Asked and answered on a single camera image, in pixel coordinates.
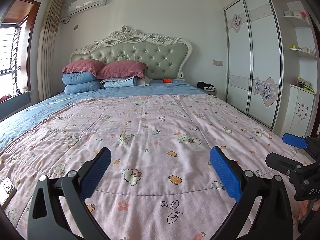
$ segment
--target green leather headboard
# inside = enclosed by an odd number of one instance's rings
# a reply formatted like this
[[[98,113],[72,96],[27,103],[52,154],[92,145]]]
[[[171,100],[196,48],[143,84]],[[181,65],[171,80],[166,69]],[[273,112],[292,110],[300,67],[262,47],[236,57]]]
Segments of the green leather headboard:
[[[105,63],[134,60],[145,63],[144,74],[151,79],[183,79],[183,65],[192,53],[190,42],[155,33],[143,34],[123,26],[103,40],[77,49],[70,62],[79,59],[98,59]]]

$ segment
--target curtain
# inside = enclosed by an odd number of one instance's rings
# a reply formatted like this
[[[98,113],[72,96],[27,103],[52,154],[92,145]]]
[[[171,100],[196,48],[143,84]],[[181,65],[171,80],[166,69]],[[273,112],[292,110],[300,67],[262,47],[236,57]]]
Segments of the curtain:
[[[54,41],[60,23],[64,0],[50,0],[43,20],[38,49],[39,99],[51,96],[50,69],[53,60]]]

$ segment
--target human hand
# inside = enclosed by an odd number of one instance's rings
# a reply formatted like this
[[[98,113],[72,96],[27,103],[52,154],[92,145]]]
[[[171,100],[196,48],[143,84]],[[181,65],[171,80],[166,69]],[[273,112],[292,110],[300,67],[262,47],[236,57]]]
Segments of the human hand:
[[[309,211],[310,200],[301,201],[300,213],[298,220],[301,220],[302,217]],[[320,208],[320,199],[314,203],[312,210],[317,211]]]

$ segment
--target nightstand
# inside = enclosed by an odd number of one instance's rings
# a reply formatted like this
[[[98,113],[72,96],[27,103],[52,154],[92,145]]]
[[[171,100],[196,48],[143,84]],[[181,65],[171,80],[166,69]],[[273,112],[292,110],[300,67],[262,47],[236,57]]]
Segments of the nightstand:
[[[212,96],[215,96],[215,97],[217,96],[217,90],[215,90],[215,91],[205,91],[205,90],[203,90],[201,88],[197,88],[197,87],[195,87],[195,88],[205,92],[208,95],[212,95]]]

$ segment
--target sliding door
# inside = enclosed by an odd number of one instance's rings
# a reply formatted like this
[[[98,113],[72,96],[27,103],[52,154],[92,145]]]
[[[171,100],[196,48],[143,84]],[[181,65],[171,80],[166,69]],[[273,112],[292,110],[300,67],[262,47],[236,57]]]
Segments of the sliding door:
[[[245,3],[253,48],[253,80],[248,115],[271,128],[282,71],[277,25],[269,0],[245,0]]]
[[[246,112],[251,78],[249,28],[243,0],[225,11],[229,38],[229,80],[227,102]]]

